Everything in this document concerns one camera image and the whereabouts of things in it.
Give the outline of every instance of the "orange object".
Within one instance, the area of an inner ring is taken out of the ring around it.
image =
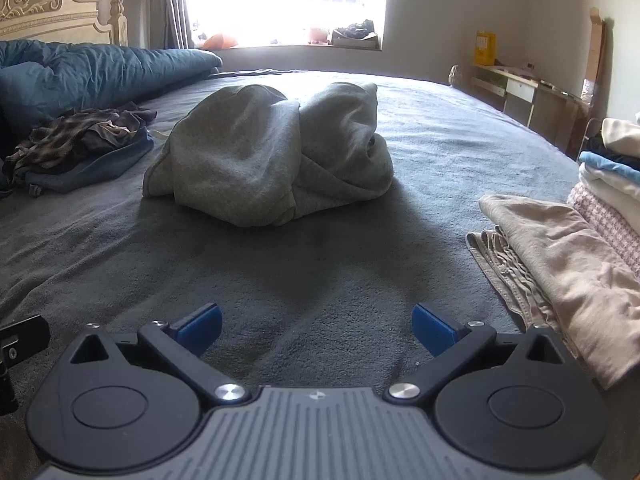
[[[229,34],[222,34],[221,32],[214,34],[205,41],[200,47],[201,50],[223,50],[225,48],[231,48],[236,46],[238,40]]]
[[[474,49],[474,63],[492,66],[495,64],[495,34],[478,30],[476,32],[476,48]]]
[[[309,29],[309,43],[327,43],[329,31],[325,28],[311,27]]]

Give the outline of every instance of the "gray ridged plate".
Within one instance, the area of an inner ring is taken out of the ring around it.
[[[53,466],[38,480],[84,478]],[[247,406],[219,408],[193,443],[117,480],[597,480],[585,465],[547,476],[504,472],[449,446],[418,408],[370,388],[264,388]]]

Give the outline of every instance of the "desk drawer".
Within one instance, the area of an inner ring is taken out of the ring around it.
[[[524,99],[527,103],[533,102],[533,95],[535,93],[536,89],[533,86],[513,79],[507,81],[507,94],[512,94],[520,99]]]
[[[471,82],[474,85],[479,86],[480,88],[484,88],[485,90],[488,90],[493,94],[504,97],[504,88],[488,83],[487,81],[484,81],[482,79],[478,79],[477,77],[472,77]]]

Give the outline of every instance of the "desk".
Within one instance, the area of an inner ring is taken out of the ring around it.
[[[565,152],[578,115],[577,98],[497,66],[475,65],[472,93]]]

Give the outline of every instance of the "bed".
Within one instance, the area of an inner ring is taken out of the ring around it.
[[[98,21],[97,0],[40,1],[0,0],[0,40],[127,44],[123,0],[112,0],[107,25]],[[378,85],[377,131],[395,171],[379,199],[281,227],[236,228],[169,198],[142,198],[157,142],[117,180],[0,201],[0,320],[42,314],[52,331],[49,349],[12,368],[22,404],[0,419],[0,478],[26,478],[37,467],[25,404],[88,322],[132,332],[215,301],[225,326],[204,358],[228,375],[251,386],[370,385],[379,392],[430,359],[410,329],[417,301],[499,332],[518,330],[465,246],[466,232],[490,227],[477,200],[507,193],[564,202],[577,165],[502,113],[430,82],[271,71],[213,75],[140,105],[158,111],[152,127],[168,134],[229,84],[265,84],[303,101],[332,81]],[[609,397],[622,402],[632,392]],[[598,469],[630,478],[633,466],[620,465],[628,446],[629,434],[608,437]]]

